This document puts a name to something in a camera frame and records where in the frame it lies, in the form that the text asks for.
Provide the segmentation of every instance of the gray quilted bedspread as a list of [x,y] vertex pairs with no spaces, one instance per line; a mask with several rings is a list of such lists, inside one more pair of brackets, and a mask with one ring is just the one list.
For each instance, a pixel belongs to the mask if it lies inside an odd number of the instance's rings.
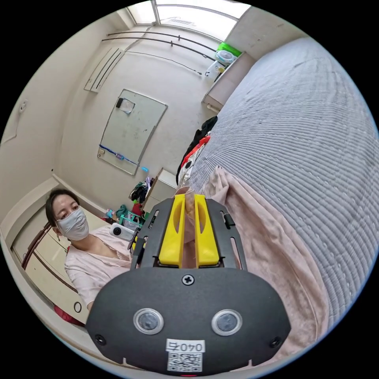
[[379,245],[379,140],[362,95],[317,42],[262,57],[218,115],[190,178],[215,166],[276,207],[312,253],[331,327],[359,294]]

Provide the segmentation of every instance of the air conditioner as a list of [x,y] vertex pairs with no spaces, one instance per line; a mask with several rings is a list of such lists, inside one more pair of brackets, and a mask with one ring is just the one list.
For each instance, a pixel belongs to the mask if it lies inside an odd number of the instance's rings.
[[123,49],[119,49],[117,47],[110,48],[96,66],[84,89],[86,91],[99,92],[108,75],[124,54],[125,52]]
[[186,28],[195,27],[195,23],[192,21],[182,20],[180,17],[170,17],[168,19],[162,20],[164,25],[174,25],[174,26],[184,26]]

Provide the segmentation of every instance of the label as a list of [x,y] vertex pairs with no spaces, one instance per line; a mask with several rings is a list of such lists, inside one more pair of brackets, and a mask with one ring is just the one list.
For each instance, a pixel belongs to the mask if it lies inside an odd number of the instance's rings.
[[169,353],[167,371],[202,372],[203,353]]
[[169,353],[167,371],[202,372],[204,340],[172,340],[167,338],[166,351]]
[[166,339],[166,351],[172,353],[205,353],[204,340]]

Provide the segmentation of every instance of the curtain rod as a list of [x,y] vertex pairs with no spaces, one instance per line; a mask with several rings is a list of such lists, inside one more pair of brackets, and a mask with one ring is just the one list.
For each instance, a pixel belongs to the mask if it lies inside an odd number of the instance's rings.
[[163,39],[154,39],[154,38],[146,38],[146,37],[115,37],[115,38],[105,38],[105,39],[102,39],[101,41],[112,41],[112,40],[115,40],[115,39],[146,39],[146,40],[149,40],[149,41],[158,41],[158,42],[169,43],[171,46],[174,46],[174,45],[175,46],[179,46],[179,47],[182,47],[184,49],[193,51],[194,53],[200,54],[204,58],[208,58],[208,59],[212,60],[213,62],[216,61],[215,58],[212,58],[209,55],[203,54],[200,51],[197,51],[195,49],[191,49],[190,47],[187,47],[187,46],[179,45],[178,43],[175,43],[175,42],[172,42],[172,41],[164,41]]
[[216,52],[215,49],[212,49],[211,47],[209,46],[206,46],[206,45],[203,45],[202,43],[199,43],[199,42],[196,42],[196,41],[193,41],[191,39],[188,39],[188,38],[184,38],[184,37],[181,37],[180,34],[178,36],[174,35],[174,34],[166,34],[166,33],[158,33],[158,32],[121,32],[121,33],[109,33],[107,34],[107,36],[114,36],[116,34],[124,34],[124,33],[149,33],[149,34],[160,34],[162,36],[169,36],[169,37],[176,37],[179,39],[179,41],[182,39],[184,41],[189,41],[189,42],[192,42],[192,43],[196,43],[197,45],[200,45],[200,46],[203,46],[209,50],[212,50],[214,52]]

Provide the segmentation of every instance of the whiteboard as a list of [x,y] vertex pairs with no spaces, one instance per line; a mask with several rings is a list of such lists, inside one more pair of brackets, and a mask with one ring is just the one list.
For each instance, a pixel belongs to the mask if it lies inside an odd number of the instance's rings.
[[[134,103],[129,114],[116,107],[122,98]],[[98,158],[135,175],[148,142],[166,109],[167,105],[157,100],[123,90],[105,127]]]

